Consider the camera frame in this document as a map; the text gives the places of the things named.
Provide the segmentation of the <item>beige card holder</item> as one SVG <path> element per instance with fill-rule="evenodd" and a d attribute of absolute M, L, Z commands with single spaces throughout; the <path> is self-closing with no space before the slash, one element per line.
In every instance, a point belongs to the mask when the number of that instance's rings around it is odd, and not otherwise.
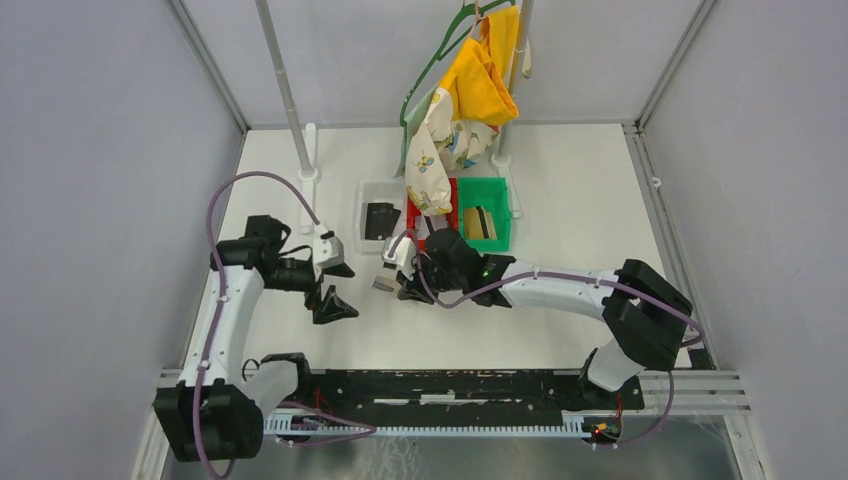
<path fill-rule="evenodd" d="M 398 289 L 398 282 L 392 278 L 376 276 L 372 287 L 385 292 L 395 292 Z"/>

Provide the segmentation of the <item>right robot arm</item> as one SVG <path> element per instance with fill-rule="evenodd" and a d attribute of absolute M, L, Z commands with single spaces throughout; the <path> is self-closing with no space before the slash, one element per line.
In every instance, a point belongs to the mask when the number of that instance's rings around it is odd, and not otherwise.
<path fill-rule="evenodd" d="M 628 259 L 618 269 L 540 267 L 510 255 L 481 254 L 449 228 L 420 247 L 407 232 L 386 241 L 385 266 L 397 269 L 398 297 L 443 308 L 538 307 L 574 313 L 604 324 L 609 342 L 593 350 L 577 382 L 591 408 L 612 401 L 645 370 L 669 372 L 695 329 L 692 303 L 650 265 Z"/>

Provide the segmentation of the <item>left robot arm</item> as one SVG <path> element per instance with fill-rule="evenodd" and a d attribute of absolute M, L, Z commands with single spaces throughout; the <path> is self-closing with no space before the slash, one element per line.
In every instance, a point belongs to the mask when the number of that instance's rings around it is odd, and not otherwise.
<path fill-rule="evenodd" d="M 316 325 L 359 314 L 335 286 L 323 284 L 326 274 L 355 275 L 335 233 L 316 226 L 307 259 L 284 249 L 290 234 L 289 226 L 269 215 L 250 216 L 241 237 L 219 241 L 212 250 L 203 344 L 191 353 L 175 385 L 158 388 L 153 401 L 179 462 L 253 458 L 272 411 L 283 401 L 297 408 L 313 397 L 314 381 L 302 353 L 268 354 L 251 377 L 242 374 L 250 322 L 263 292 L 303 294 Z"/>

